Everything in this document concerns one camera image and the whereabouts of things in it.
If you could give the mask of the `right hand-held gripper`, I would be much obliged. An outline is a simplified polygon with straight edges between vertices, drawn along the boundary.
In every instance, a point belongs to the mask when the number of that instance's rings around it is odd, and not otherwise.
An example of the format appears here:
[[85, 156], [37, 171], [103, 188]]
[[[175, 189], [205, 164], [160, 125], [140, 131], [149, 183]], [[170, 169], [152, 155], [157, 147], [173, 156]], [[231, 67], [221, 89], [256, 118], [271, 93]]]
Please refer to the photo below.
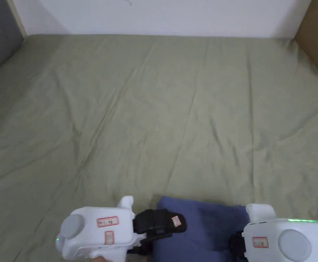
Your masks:
[[246, 212], [249, 223], [229, 238], [232, 257], [249, 262], [318, 262], [318, 220], [278, 218], [268, 204], [248, 204]]

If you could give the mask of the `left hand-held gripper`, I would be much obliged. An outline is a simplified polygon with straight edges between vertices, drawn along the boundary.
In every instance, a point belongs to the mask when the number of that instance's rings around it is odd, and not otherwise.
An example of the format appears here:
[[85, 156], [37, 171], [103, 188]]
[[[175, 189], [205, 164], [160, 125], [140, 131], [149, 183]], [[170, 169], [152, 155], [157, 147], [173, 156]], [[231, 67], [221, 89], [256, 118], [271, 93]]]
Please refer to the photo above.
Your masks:
[[116, 207], [83, 207], [74, 210], [61, 224], [55, 245], [63, 259], [79, 261], [104, 257], [109, 262], [126, 261], [127, 252], [150, 256], [156, 240], [184, 233], [182, 214], [167, 209], [149, 210], [147, 233], [134, 230], [134, 199], [124, 196]]

